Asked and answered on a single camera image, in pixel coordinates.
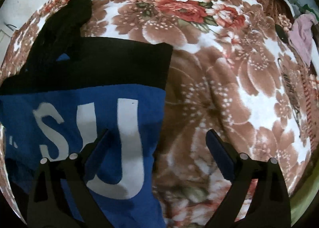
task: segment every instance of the green object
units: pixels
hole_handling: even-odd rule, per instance
[[[198,2],[198,4],[204,8],[212,8],[212,2]]]
[[[319,12],[318,11],[309,7],[308,4],[305,4],[304,6],[300,6],[298,3],[295,3],[295,4],[298,6],[301,14],[306,14],[307,11],[312,12],[316,16],[317,21],[319,21]]]
[[[202,31],[203,33],[209,33],[210,29],[207,26],[207,24],[201,24],[197,22],[190,22],[193,26],[195,26],[197,29]]]
[[[290,199],[291,225],[294,225],[305,213],[315,195],[319,191],[319,162],[311,176],[306,180],[298,192]]]
[[[218,26],[218,24],[215,22],[215,20],[212,16],[204,17],[204,22],[208,25],[211,25],[211,26]]]

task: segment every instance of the black object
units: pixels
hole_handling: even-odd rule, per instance
[[[281,41],[284,43],[288,44],[288,37],[287,34],[285,33],[284,29],[280,26],[275,24],[275,29],[278,37],[280,38]]]
[[[29,228],[114,228],[94,201],[84,179],[85,173],[95,175],[108,145],[105,130],[81,153],[70,154],[62,161],[43,158],[35,174],[28,203]],[[64,197],[61,179],[66,179],[84,222],[75,220]]]
[[[12,25],[12,24],[5,24],[6,27],[8,27],[11,31],[14,31],[17,27]]]
[[[318,228],[319,223],[319,192],[312,200],[304,214],[292,226],[292,228]]]
[[[14,213],[5,197],[0,191],[0,226],[1,228],[27,228],[27,226]]]
[[[232,182],[226,197],[205,228],[288,228],[291,227],[289,196],[279,164],[252,160],[238,154],[214,130],[206,134],[206,144],[223,177]],[[252,179],[258,179],[246,217],[235,222]]]
[[[8,77],[0,95],[140,84],[165,90],[173,47],[132,40],[81,37],[92,15],[91,0],[70,0],[49,17],[19,74]],[[66,53],[69,60],[57,61]]]
[[[7,172],[8,172],[8,179],[10,182],[10,186],[11,186],[11,190],[12,193],[14,195],[16,204],[18,206],[18,209],[22,215],[22,217],[24,218],[24,220],[27,219],[27,209],[28,209],[28,200],[29,200],[29,195],[26,194],[23,189],[21,187],[19,187],[17,184],[15,184],[12,181],[12,177],[11,177],[11,167],[17,167],[16,166],[16,161],[12,160],[12,159],[5,159],[5,166],[7,168]]]

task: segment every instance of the bed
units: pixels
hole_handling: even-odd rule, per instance
[[[50,0],[14,33],[0,83],[19,73],[46,19],[68,1]],[[92,0],[92,11],[82,36],[174,47],[153,174],[168,227],[203,227],[231,186],[205,145],[210,129],[252,159],[275,157],[289,195],[296,192],[308,163],[316,163],[319,109],[307,68],[275,30],[293,21],[283,0]],[[3,135],[2,126],[0,188],[19,215]]]

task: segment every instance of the blue t-shirt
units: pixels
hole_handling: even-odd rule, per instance
[[[43,157],[63,160],[111,134],[103,163],[87,186],[114,227],[165,227],[152,194],[153,153],[160,135],[165,91],[138,84],[0,96],[10,178],[26,193]],[[75,218],[81,216],[65,181]]]

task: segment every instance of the white letter u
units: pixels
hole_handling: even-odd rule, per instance
[[[138,131],[138,100],[117,100],[117,126],[122,147],[122,179],[116,185],[103,182],[95,175],[87,187],[112,199],[124,200],[136,196],[144,183],[143,148]]]

